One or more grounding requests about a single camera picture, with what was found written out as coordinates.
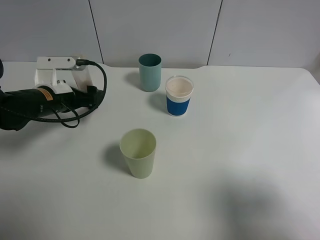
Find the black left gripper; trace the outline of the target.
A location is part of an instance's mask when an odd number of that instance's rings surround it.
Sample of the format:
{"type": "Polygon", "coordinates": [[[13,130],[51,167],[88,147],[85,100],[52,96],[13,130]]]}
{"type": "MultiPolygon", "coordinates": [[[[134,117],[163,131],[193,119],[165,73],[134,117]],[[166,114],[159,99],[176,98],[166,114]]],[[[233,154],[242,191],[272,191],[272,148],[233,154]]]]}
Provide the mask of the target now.
{"type": "Polygon", "coordinates": [[[68,113],[79,108],[93,109],[100,101],[100,90],[93,85],[86,87],[86,92],[74,87],[69,87],[70,92],[60,93],[55,87],[51,87],[54,94],[51,111],[53,113],[68,113]]]}

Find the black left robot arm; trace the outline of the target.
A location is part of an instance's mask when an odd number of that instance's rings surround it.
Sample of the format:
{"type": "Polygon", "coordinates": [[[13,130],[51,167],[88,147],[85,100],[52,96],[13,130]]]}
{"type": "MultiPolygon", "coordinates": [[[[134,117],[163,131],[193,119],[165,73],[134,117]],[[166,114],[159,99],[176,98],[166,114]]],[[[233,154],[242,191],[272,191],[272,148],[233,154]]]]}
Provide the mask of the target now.
{"type": "Polygon", "coordinates": [[[29,121],[60,123],[67,128],[77,125],[67,123],[76,121],[92,113],[102,102],[105,92],[89,85],[88,92],[74,87],[71,92],[57,94],[48,87],[0,92],[0,128],[19,131],[29,121]]]}

